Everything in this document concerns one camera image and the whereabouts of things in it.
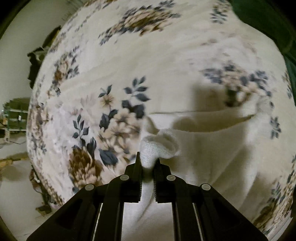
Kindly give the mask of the green shelf rack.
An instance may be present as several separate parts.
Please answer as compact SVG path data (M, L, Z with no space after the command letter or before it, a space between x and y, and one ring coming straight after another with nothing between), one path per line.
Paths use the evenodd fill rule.
M30 99L14 98L3 104L1 123L10 132L25 132Z

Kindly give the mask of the dark clothes pile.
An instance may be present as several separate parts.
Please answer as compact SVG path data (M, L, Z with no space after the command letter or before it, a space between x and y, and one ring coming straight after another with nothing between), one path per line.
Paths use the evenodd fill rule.
M61 26L56 27L53 29L51 33L46 37L41 47L38 47L37 49L33 50L32 52L27 54L27 57L30 61L30 71L28 75L28 80L30 81L30 88L33 89L35 80L37 78L37 75L39 73L39 69L41 67L41 64L53 44L53 41L55 40L56 36L61 30Z

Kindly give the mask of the floral cream blanket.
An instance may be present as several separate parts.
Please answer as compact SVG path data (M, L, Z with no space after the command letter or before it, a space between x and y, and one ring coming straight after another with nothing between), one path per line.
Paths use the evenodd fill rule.
M281 240L295 217L295 81L275 42L230 1L90 1L62 27L30 100L27 149L63 206L122 175L152 113L216 111L252 94L272 109L268 199L250 221Z

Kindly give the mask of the dark green garment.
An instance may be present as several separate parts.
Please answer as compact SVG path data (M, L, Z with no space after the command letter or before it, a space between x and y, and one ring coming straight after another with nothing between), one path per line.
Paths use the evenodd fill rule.
M295 1L237 0L230 4L241 21L275 42L295 81Z

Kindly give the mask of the white knit garment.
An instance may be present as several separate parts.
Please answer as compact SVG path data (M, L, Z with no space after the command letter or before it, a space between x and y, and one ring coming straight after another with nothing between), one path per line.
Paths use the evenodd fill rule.
M216 111L152 113L142 124L140 159L144 168L142 201L124 213L123 240L172 240L169 204L152 195L157 159L193 185L210 184L248 220L268 199L272 182L264 174L269 99L252 94L238 107Z

